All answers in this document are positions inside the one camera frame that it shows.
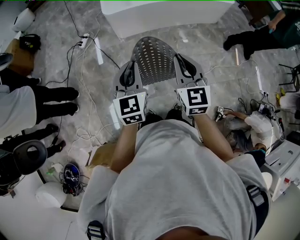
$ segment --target dark green shirt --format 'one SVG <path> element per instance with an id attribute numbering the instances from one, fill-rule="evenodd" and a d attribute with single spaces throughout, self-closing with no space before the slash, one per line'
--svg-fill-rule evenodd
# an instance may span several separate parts
<path id="1" fill-rule="evenodd" d="M 300 44 L 300 2 L 281 1 L 285 18 L 276 26 L 272 35 L 285 48 Z M 279 11 L 270 14 L 272 20 Z"/>

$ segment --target white box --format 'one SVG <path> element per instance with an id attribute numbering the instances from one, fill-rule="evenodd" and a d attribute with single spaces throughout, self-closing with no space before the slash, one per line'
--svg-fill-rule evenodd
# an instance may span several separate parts
<path id="1" fill-rule="evenodd" d="M 177 97 L 187 116 L 204 114 L 210 106 L 210 86 L 177 89 Z"/>
<path id="2" fill-rule="evenodd" d="M 140 92 L 113 100 L 117 115 L 124 125 L 145 121 L 147 109 L 146 97 L 146 92 Z"/>

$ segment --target person wearing dark green shirt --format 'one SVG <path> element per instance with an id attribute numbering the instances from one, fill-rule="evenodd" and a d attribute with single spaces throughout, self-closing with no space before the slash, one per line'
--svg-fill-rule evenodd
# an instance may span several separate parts
<path id="1" fill-rule="evenodd" d="M 223 44 L 228 51 L 243 44 L 246 60 L 259 50 L 289 48 L 300 44 L 300 1 L 281 1 L 282 10 L 270 15 L 268 26 L 230 35 Z"/>

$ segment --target marble floor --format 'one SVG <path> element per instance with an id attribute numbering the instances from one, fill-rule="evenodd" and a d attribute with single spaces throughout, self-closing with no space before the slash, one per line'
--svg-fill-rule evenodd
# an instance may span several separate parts
<path id="1" fill-rule="evenodd" d="M 216 65 L 236 65 L 235 49 L 232 48 L 226 52 L 222 48 L 223 42 L 231 34 L 253 30 L 248 25 L 248 20 L 242 11 L 237 5 L 233 5 L 215 24 L 193 24 L 162 28 L 119 39 L 104 15 L 100 13 L 101 6 L 99 1 L 70 1 L 67 4 L 82 35 L 89 31 L 92 31 L 94 34 L 97 32 L 98 24 L 95 21 L 95 17 L 98 15 L 97 20 L 100 23 L 100 27 L 97 36 L 99 37 L 101 48 L 119 66 L 122 66 L 130 59 L 133 47 L 140 38 L 153 36 L 165 41 L 176 52 L 183 53 L 199 62 L 204 72 L 207 73 Z M 49 81 L 60 82 L 66 78 L 68 73 L 67 51 L 81 39 L 77 36 L 64 2 L 46 2 L 37 10 L 36 15 L 35 22 L 27 32 L 38 34 L 41 37 L 42 46 L 35 56 L 35 67 L 32 75 L 34 77 L 42 77 L 43 85 Z M 242 47 L 237 46 L 237 49 L 240 62 L 242 62 L 244 61 Z M 88 174 L 84 166 L 88 160 L 91 148 L 105 142 L 114 141 L 120 133 L 120 130 L 116 129 L 114 125 L 110 125 L 98 134 L 98 140 L 95 138 L 92 141 L 77 140 L 77 131 L 78 135 L 82 135 L 86 134 L 85 131 L 89 129 L 90 133 L 95 135 L 104 125 L 113 123 L 110 106 L 114 99 L 112 91 L 113 78 L 118 71 L 116 66 L 105 56 L 104 63 L 98 65 L 93 44 L 86 50 L 84 63 L 83 58 L 80 57 L 77 66 L 75 66 L 77 58 L 82 53 L 83 50 L 80 48 L 76 48 L 74 51 L 68 82 L 70 87 L 80 91 L 80 97 L 77 99 L 80 111 L 73 117 L 66 116 L 62 118 L 59 139 L 65 140 L 67 146 L 61 153 L 49 158 L 41 168 L 41 172 L 47 181 L 58 179 L 58 176 L 55 174 L 46 174 L 53 163 L 65 164 L 68 161 L 75 161 L 80 166 L 80 170 L 84 174 Z M 279 90 L 278 84 L 287 82 L 289 77 L 285 74 L 288 72 L 288 69 L 280 67 L 278 64 L 298 65 L 299 61 L 296 52 L 292 49 L 259 51 L 252 55 L 252 59 L 258 65 L 262 89 L 269 93 L 269 100 L 275 105 L 275 92 Z M 217 105 L 234 110 L 242 110 L 238 98 L 243 98 L 248 109 L 250 109 L 250 99 L 260 100 L 262 98 L 262 95 L 257 93 L 259 90 L 258 76 L 255 74 L 256 64 L 254 61 L 247 61 L 240 67 L 217 67 L 205 75 L 212 95 L 212 107 L 209 111 L 211 117 L 214 116 L 214 107 Z M 81 69 L 86 88 L 97 106 L 99 118 L 94 106 L 90 117 L 91 99 L 82 85 Z M 65 86 L 66 82 L 48 85 L 51 88 Z M 163 117 L 177 100 L 171 80 L 150 85 L 148 94 L 148 107 Z M 295 122 L 292 114 L 284 112 L 279 113 L 279 115 L 284 120 L 287 132 L 297 127 L 290 128 L 287 124 L 290 121 Z M 43 128 L 49 122 L 59 125 L 60 117 L 44 120 L 34 128 L 28 129 L 27 132 Z M 51 145 L 54 136 L 45 139 L 46 146 Z M 78 208 L 81 197 L 69 196 L 65 205 Z"/>

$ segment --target cardboard box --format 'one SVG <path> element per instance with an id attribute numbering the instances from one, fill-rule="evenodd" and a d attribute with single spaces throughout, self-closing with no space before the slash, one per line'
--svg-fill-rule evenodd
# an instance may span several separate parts
<path id="1" fill-rule="evenodd" d="M 5 52 L 11 53 L 14 56 L 12 63 L 8 66 L 9 69 L 22 76 L 27 76 L 32 72 L 34 67 L 34 54 L 21 49 L 19 39 L 13 39 Z"/>

